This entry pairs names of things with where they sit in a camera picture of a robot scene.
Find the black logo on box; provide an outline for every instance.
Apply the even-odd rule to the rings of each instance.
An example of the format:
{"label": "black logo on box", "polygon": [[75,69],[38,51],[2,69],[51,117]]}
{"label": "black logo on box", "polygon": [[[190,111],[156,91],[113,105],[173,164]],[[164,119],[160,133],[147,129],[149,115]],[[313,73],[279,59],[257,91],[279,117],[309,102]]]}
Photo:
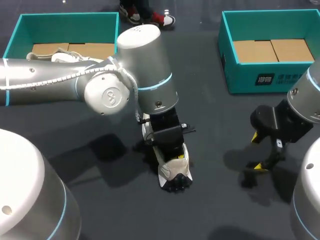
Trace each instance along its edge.
{"label": "black logo on box", "polygon": [[258,77],[256,78],[255,85],[256,86],[270,85],[270,84],[272,84],[274,77],[275,77],[274,73],[259,74]]}

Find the person's shoe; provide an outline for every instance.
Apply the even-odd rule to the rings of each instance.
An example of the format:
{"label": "person's shoe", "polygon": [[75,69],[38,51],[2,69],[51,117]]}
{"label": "person's shoe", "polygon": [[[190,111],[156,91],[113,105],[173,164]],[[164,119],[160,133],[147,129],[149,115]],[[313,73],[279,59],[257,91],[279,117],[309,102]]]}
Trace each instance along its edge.
{"label": "person's shoe", "polygon": [[159,28],[163,28],[163,29],[172,28],[174,26],[175,22],[176,22],[176,19],[174,16],[162,15],[157,12],[154,12],[152,14],[151,19],[144,21],[145,24],[154,24],[154,25],[158,26]]}
{"label": "person's shoe", "polygon": [[124,6],[120,4],[119,13],[132,25],[137,26],[141,24],[140,15],[134,6],[124,8]]}

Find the cardboard box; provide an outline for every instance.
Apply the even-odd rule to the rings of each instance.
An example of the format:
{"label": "cardboard box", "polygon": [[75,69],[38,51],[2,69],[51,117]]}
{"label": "cardboard box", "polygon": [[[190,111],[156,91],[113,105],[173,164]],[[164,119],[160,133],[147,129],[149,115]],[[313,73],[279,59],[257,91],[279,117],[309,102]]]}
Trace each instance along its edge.
{"label": "cardboard box", "polygon": [[317,9],[222,12],[218,48],[232,94],[286,93],[320,55]]}
{"label": "cardboard box", "polygon": [[117,52],[117,12],[21,14],[4,52],[4,58],[25,59],[58,48],[84,57],[106,59]]}
{"label": "cardboard box", "polygon": [[83,57],[102,60],[115,54],[115,45],[113,43],[41,43],[34,44],[32,52],[38,55],[51,55],[58,48],[76,52]]}

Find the black cable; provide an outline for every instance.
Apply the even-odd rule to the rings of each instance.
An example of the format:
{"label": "black cable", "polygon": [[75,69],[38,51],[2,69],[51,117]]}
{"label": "black cable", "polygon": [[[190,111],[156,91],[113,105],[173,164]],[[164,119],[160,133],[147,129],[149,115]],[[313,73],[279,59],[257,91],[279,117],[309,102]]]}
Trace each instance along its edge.
{"label": "black cable", "polygon": [[145,144],[150,145],[150,146],[152,146],[152,140],[151,140],[151,139],[148,139],[148,137],[149,137],[151,134],[153,134],[153,132],[150,132],[150,133],[145,137]]}

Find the white sneaker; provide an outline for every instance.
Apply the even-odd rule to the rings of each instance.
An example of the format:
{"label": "white sneaker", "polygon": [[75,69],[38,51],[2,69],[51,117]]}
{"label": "white sneaker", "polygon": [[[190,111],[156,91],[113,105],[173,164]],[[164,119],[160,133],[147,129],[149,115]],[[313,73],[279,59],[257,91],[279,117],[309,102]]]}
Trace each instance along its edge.
{"label": "white sneaker", "polygon": [[66,51],[62,48],[58,48],[58,50],[53,54],[35,54],[33,52],[29,52],[26,56],[28,60],[42,60],[42,61],[51,61],[56,63],[76,63],[80,61],[95,61],[97,63],[102,62],[102,59],[91,58],[89,56],[83,57],[79,53],[74,51]]}
{"label": "white sneaker", "polygon": [[124,8],[124,6],[120,4],[119,13],[123,17],[125,17],[132,25],[137,26],[141,24],[140,15],[134,6]]}
{"label": "white sneaker", "polygon": [[[143,119],[148,119],[148,114],[143,114]],[[142,125],[143,139],[146,141],[153,132],[150,122]],[[169,192],[177,192],[188,188],[192,182],[189,169],[189,153],[185,143],[182,145],[183,155],[165,162],[163,155],[157,146],[153,146],[153,151],[159,163],[158,178],[160,187]]]}

